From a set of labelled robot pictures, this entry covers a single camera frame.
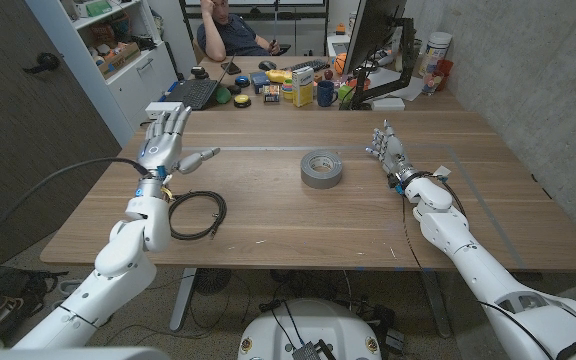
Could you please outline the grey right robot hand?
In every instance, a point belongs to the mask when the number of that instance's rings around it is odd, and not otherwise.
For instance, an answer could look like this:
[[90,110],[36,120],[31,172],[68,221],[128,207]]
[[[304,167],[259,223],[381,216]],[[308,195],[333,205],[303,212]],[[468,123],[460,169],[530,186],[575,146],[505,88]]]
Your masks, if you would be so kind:
[[372,145],[366,148],[366,152],[379,161],[388,176],[400,183],[412,180],[418,173],[388,120],[383,122],[382,129],[374,129]]

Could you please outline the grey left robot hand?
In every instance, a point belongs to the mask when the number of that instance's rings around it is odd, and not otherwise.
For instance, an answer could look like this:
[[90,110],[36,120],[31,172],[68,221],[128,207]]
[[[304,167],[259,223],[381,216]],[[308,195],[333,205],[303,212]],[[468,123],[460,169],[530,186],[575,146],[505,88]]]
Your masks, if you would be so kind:
[[137,153],[137,161],[155,176],[167,177],[173,172],[189,174],[201,164],[220,152],[220,148],[210,148],[181,158],[182,135],[191,107],[178,106],[172,112],[161,112],[149,125],[143,143]]

